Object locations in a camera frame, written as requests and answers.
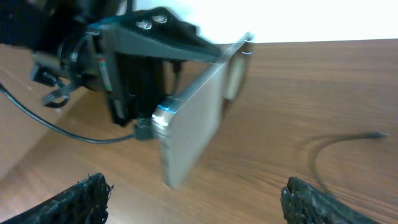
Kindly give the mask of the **black smartphone with white circles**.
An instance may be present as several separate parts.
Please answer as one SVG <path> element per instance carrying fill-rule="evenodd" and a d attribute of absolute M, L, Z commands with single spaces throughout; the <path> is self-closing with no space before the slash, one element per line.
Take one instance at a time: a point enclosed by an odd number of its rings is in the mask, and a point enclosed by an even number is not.
<path fill-rule="evenodd" d="M 217 132 L 229 105 L 247 77 L 254 36 L 245 33 L 223 49 L 222 56 L 177 96 L 152 115 L 160 143 L 163 183 L 179 188 Z"/>

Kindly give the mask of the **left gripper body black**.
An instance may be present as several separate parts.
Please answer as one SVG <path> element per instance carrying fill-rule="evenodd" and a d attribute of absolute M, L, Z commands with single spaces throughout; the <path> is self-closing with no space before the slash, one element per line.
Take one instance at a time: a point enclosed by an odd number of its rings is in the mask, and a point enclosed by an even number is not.
<path fill-rule="evenodd" d="M 179 67 L 183 60 L 105 52 L 100 36 L 88 32 L 88 26 L 100 20 L 54 24 L 32 46 L 32 79 L 54 87 L 41 104 L 62 108 L 74 91 L 84 87 L 105 97 L 113 123 L 125 126 L 134 119 L 148 119 L 167 95 L 164 63 Z"/>

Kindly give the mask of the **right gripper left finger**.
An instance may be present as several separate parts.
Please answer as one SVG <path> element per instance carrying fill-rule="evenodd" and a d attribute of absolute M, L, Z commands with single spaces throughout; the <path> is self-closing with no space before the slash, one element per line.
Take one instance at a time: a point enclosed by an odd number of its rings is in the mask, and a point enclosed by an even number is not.
<path fill-rule="evenodd" d="M 89 175 L 2 224 L 105 224 L 113 188 L 102 173 Z"/>

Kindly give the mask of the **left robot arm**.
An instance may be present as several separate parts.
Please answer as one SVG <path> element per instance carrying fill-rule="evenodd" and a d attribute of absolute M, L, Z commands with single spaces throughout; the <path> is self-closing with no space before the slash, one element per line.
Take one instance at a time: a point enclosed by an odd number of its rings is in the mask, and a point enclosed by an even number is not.
<path fill-rule="evenodd" d="M 197 26 L 134 1 L 2 1 L 1 43 L 31 51 L 31 79 L 52 87 L 42 105 L 63 107 L 85 87 L 103 94 L 119 126 L 150 118 L 165 99 L 165 62 L 180 68 L 221 56 Z"/>

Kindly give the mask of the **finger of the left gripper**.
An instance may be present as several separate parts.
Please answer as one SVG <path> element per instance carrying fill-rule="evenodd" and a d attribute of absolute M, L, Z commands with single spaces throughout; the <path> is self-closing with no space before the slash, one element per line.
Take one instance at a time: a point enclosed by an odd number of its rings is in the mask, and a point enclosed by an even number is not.
<path fill-rule="evenodd" d="M 165 7 L 111 16 L 88 26 L 104 51 L 142 57 L 216 62 L 221 49 L 196 35 L 195 26 Z"/>

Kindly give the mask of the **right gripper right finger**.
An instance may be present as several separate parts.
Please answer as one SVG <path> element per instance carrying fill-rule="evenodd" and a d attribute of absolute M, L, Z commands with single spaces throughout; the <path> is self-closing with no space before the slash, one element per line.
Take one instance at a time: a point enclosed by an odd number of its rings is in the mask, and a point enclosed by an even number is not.
<path fill-rule="evenodd" d="M 298 177 L 290 177 L 282 187 L 280 203 L 288 224 L 376 224 Z"/>

